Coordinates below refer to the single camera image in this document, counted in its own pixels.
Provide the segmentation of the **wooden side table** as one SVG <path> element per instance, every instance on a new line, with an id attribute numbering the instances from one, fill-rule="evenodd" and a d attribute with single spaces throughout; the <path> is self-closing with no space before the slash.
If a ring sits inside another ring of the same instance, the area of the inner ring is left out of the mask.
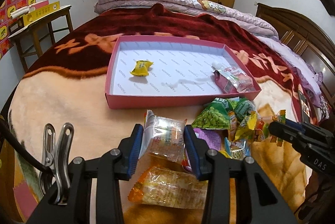
<path id="1" fill-rule="evenodd" d="M 68 30 L 70 33 L 73 31 L 73 24 L 70 15 L 71 5 L 63 5 L 59 10 L 50 13 L 49 15 L 43 16 L 42 18 L 34 21 L 33 23 L 25 26 L 24 28 L 16 31 L 9 36 L 9 40 L 16 45 L 19 58 L 25 73 L 28 71 L 26 58 L 30 56 L 37 56 L 40 58 L 43 55 L 41 48 L 41 42 L 45 38 L 49 37 L 51 44 L 54 45 L 56 40 L 54 34 Z M 67 27 L 60 29 L 53 29 L 52 21 L 57 20 L 60 17 L 66 18 Z M 22 49 L 21 39 L 24 37 L 31 37 L 32 45 L 26 50 Z"/>

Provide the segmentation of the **smartphone on bed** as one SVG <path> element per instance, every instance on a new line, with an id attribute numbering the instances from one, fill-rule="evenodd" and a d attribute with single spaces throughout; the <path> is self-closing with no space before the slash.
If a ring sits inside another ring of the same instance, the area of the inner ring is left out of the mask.
<path id="1" fill-rule="evenodd" d="M 298 96 L 301 108 L 301 121 L 310 124 L 311 115 L 308 106 L 308 101 L 305 95 L 301 91 L 298 91 Z"/>

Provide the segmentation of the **green peas snack bag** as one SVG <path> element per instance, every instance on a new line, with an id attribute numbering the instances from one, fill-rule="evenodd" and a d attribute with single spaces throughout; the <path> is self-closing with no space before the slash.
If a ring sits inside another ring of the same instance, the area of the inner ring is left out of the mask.
<path id="1" fill-rule="evenodd" d="M 193 128 L 206 130 L 228 130 L 231 127 L 228 112 L 232 110 L 233 107 L 227 99 L 215 98 L 191 125 Z"/>

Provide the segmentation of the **metal spring clip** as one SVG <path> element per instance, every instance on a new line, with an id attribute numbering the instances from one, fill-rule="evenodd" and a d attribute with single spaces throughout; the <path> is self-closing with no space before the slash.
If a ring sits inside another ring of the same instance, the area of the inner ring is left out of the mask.
<path id="1" fill-rule="evenodd" d="M 46 124 L 44 127 L 42 164 L 49 171 L 40 172 L 39 186 L 45 195 L 52 183 L 56 183 L 57 194 L 53 200 L 56 205 L 65 205 L 68 201 L 70 190 L 68 161 L 73 137 L 74 127 L 71 123 L 67 122 L 62 126 L 58 138 L 52 124 Z"/>

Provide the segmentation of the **yellow cartoon jelly cup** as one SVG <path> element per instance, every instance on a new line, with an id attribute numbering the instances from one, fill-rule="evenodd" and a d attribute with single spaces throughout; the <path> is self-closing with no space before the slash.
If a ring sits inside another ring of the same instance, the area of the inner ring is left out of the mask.
<path id="1" fill-rule="evenodd" d="M 251 114 L 246 115 L 234 130 L 228 131 L 228 139 L 230 141 L 250 139 L 255 131 L 257 118 L 257 112 L 251 111 Z"/>

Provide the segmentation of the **purple rectangular candy tin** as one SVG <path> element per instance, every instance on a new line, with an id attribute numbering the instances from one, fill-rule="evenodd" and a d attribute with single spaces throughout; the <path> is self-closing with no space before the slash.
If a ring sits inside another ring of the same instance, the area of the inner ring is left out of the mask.
<path id="1" fill-rule="evenodd" d="M 194 128 L 194 133 L 197 138 L 206 141 L 209 149 L 215 149 L 217 151 L 220 151 L 222 149 L 222 138 L 219 132 L 215 130 Z M 184 160 L 182 165 L 186 172 L 192 173 L 191 163 L 187 154 L 187 149 L 184 149 Z"/>

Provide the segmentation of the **orange-ended cracker packet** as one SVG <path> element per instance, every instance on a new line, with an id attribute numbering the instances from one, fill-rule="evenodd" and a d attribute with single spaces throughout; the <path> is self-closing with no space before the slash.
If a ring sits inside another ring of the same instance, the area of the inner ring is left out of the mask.
<path id="1" fill-rule="evenodd" d="M 192 174 L 153 166 L 137 179 L 128 200 L 177 209 L 204 209 L 207 187 L 207 181 L 199 181 Z"/>

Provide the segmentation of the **wooden headboard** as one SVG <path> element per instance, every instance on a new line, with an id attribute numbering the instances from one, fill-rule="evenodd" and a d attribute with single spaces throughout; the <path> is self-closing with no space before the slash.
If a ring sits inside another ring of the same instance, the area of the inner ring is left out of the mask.
<path id="1" fill-rule="evenodd" d="M 290 9 L 258 3 L 256 16 L 277 30 L 282 43 L 322 72 L 322 94 L 334 106 L 334 43 L 329 36 L 311 19 Z"/>

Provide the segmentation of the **pink shallow cardboard tray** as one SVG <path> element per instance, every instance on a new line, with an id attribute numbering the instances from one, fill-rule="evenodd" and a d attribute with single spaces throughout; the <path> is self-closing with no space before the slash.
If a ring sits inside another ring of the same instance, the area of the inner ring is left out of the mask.
<path id="1" fill-rule="evenodd" d="M 148 76 L 133 76 L 136 61 L 153 62 Z M 212 63 L 246 66 L 225 44 L 171 36 L 121 36 L 107 70 L 105 95 L 111 109 L 203 105 L 214 98 L 241 96 L 254 100 L 261 92 L 222 93 Z"/>

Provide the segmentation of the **clear jelly snack packet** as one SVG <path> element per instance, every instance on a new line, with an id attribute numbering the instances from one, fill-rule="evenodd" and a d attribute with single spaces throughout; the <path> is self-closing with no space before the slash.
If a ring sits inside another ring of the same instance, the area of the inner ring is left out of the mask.
<path id="1" fill-rule="evenodd" d="M 147 110 L 139 159 L 145 154 L 181 164 L 184 160 L 183 133 L 187 120 L 174 120 Z"/>

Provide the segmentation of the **folded pink quilt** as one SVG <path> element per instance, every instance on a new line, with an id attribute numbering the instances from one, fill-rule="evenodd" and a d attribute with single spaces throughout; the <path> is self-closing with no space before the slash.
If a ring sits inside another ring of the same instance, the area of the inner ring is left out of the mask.
<path id="1" fill-rule="evenodd" d="M 97 0 L 94 12 L 100 15 L 109 9 L 151 7 L 155 4 L 162 4 L 166 9 L 173 12 L 191 16 L 208 14 L 218 20 L 228 20 L 236 23 L 242 29 L 259 38 L 288 62 L 291 67 L 296 68 L 302 80 L 302 86 L 307 91 L 315 97 L 321 96 L 321 88 L 316 80 L 316 73 L 307 66 L 302 58 L 299 58 L 297 54 L 279 42 L 279 34 L 270 23 L 249 13 L 243 13 L 209 0 Z"/>

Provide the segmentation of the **pink drink pouch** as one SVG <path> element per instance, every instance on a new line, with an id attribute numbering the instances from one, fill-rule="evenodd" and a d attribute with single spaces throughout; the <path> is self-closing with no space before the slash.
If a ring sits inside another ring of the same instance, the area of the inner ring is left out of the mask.
<path id="1" fill-rule="evenodd" d="M 253 79 L 242 69 L 230 64 L 212 63 L 214 82 L 222 93 L 245 93 L 255 91 Z"/>

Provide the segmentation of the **yellow candy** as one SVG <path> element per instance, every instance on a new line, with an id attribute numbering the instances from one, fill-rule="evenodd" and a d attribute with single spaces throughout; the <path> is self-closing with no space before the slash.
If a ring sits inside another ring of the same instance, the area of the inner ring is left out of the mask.
<path id="1" fill-rule="evenodd" d="M 130 72 L 133 76 L 148 76 L 149 68 L 153 65 L 153 62 L 148 60 L 136 61 L 135 68 Z"/>

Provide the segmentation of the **yellow flat box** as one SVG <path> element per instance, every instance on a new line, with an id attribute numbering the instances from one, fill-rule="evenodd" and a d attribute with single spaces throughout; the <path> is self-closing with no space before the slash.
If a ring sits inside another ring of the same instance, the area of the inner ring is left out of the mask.
<path id="1" fill-rule="evenodd" d="M 36 8 L 35 10 L 23 15 L 23 24 L 24 26 L 30 25 L 34 21 L 41 19 L 42 17 L 54 13 L 60 9 L 60 2 L 50 3 L 40 8 Z"/>

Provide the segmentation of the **orange green small snack packet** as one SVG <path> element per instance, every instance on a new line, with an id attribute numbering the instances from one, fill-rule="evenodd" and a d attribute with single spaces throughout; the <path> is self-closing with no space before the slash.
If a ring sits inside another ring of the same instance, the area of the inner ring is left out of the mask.
<path id="1" fill-rule="evenodd" d="M 272 116 L 258 118 L 255 126 L 254 141 L 263 142 L 266 139 L 270 139 L 271 143 L 276 143 L 277 146 L 281 147 L 283 144 L 283 139 L 274 135 L 274 127 L 277 126 L 277 124 L 285 123 L 285 110 L 280 110 L 277 114 L 274 114 Z"/>

